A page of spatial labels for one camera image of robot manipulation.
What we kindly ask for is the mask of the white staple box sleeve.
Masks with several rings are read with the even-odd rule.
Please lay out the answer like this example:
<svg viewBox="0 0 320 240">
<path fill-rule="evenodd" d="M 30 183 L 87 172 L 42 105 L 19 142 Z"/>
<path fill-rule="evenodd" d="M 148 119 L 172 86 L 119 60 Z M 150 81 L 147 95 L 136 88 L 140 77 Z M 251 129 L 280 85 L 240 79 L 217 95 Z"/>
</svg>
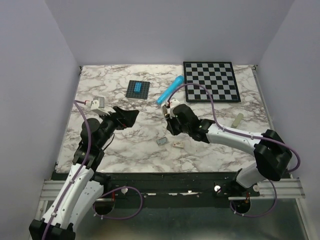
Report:
<svg viewBox="0 0 320 240">
<path fill-rule="evenodd" d="M 183 141 L 174 141 L 172 146 L 175 148 L 180 148 L 183 149 L 184 148 L 184 142 Z"/>
</svg>

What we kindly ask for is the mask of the cream plastic piece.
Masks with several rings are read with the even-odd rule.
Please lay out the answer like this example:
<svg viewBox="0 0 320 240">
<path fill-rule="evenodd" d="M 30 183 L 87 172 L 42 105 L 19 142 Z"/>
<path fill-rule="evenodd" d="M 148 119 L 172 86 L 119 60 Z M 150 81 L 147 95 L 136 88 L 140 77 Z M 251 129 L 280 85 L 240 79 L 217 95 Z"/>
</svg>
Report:
<svg viewBox="0 0 320 240">
<path fill-rule="evenodd" d="M 242 113 L 239 113 L 236 118 L 234 119 L 234 121 L 231 124 L 231 127 L 236 129 L 239 124 L 241 123 L 242 119 L 243 119 L 244 115 Z"/>
</svg>

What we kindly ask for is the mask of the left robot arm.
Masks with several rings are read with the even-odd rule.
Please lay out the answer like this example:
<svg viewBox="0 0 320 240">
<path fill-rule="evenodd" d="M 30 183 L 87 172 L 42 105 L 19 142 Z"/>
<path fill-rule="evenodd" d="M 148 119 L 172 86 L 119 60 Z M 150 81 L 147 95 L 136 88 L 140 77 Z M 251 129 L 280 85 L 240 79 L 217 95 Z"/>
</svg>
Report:
<svg viewBox="0 0 320 240">
<path fill-rule="evenodd" d="M 107 197 L 111 185 L 107 178 L 96 176 L 96 170 L 105 155 L 104 146 L 114 131 L 131 128 L 138 110 L 123 110 L 117 106 L 112 112 L 94 110 L 102 121 L 84 118 L 78 148 L 72 166 L 61 190 L 40 220 L 29 226 L 33 240 L 74 240 L 84 216 L 95 201 Z"/>
</svg>

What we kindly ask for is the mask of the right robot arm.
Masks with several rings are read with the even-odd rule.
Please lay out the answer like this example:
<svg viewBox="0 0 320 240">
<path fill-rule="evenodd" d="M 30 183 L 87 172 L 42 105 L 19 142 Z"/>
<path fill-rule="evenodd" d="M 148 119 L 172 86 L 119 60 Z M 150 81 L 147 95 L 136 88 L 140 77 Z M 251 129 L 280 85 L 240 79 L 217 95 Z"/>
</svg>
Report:
<svg viewBox="0 0 320 240">
<path fill-rule="evenodd" d="M 230 183 L 230 191 L 236 196 L 243 195 L 257 182 L 278 182 L 287 170 L 292 153 L 274 130 L 256 134 L 219 127 L 214 120 L 199 119 L 189 106 L 181 103 L 165 103 L 161 110 L 173 136 L 187 134 L 195 141 L 225 145 L 254 157 L 255 162 L 240 169 Z"/>
</svg>

